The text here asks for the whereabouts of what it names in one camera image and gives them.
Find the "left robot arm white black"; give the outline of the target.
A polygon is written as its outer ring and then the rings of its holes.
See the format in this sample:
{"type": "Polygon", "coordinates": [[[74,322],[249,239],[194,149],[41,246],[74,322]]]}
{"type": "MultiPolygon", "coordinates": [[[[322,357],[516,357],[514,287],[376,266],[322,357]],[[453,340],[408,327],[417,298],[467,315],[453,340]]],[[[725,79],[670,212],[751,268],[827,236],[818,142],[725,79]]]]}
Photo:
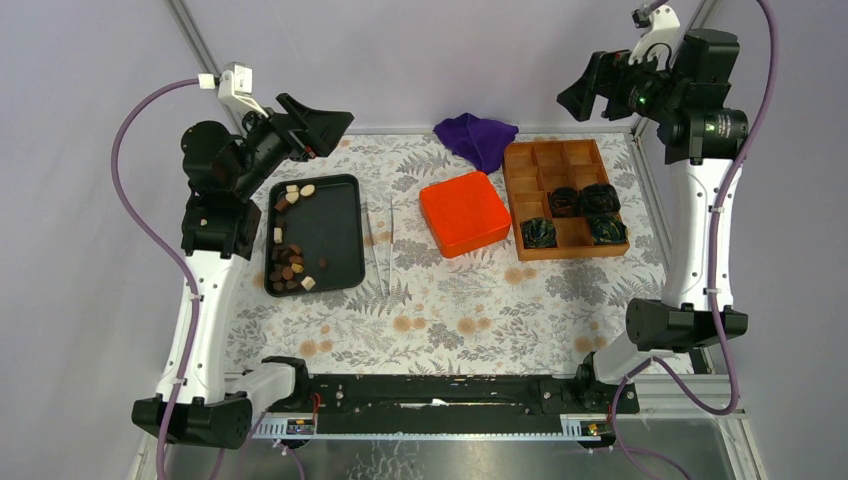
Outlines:
{"type": "Polygon", "coordinates": [[[180,140],[190,188],[176,255],[185,275],[181,307],[156,391],[135,401],[131,413],[134,425],[166,443],[238,449],[254,414],[275,402],[296,411],[309,401],[300,360],[265,360],[234,389],[223,371],[235,287],[261,219],[253,194],[283,161],[328,156],[354,120],[350,112],[312,109],[287,93],[276,100],[282,112],[247,114],[243,136],[207,120],[180,140]]]}

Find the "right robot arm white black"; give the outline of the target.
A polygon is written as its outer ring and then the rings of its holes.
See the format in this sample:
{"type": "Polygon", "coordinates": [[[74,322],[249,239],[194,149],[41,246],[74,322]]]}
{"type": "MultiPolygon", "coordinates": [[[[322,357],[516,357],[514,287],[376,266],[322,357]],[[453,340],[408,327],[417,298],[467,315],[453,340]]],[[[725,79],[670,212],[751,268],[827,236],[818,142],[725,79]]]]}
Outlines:
{"type": "Polygon", "coordinates": [[[612,384],[652,356],[687,353],[748,329],[728,278],[731,211],[741,175],[735,161],[749,136],[746,114],[724,105],[739,51],[735,35],[713,29],[685,34],[666,68],[659,66],[655,45],[641,53],[597,51],[557,97],[578,121],[587,120],[602,97],[605,118],[637,114],[656,122],[677,205],[662,296],[631,300],[625,332],[590,355],[593,373],[573,386],[583,410],[601,410],[613,398],[612,384]]]}

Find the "white handled metal tongs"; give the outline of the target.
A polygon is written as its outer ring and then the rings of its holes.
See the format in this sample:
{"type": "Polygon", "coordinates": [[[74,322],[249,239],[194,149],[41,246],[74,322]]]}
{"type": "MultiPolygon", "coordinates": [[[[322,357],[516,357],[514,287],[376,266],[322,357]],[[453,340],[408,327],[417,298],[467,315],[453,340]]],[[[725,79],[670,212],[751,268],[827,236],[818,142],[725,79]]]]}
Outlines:
{"type": "Polygon", "coordinates": [[[363,206],[367,242],[370,244],[376,278],[382,293],[388,297],[393,284],[393,250],[395,237],[394,201],[366,201],[363,206]]]}

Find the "orange box lid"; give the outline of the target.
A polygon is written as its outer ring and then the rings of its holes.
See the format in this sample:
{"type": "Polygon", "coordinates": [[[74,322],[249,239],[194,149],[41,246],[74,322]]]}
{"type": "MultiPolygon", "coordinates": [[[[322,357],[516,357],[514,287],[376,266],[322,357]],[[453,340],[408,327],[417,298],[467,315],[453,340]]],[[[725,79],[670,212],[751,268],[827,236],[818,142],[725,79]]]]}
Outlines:
{"type": "Polygon", "coordinates": [[[502,241],[510,231],[508,209],[479,171],[423,188],[419,204],[438,250],[448,259],[502,241]]]}

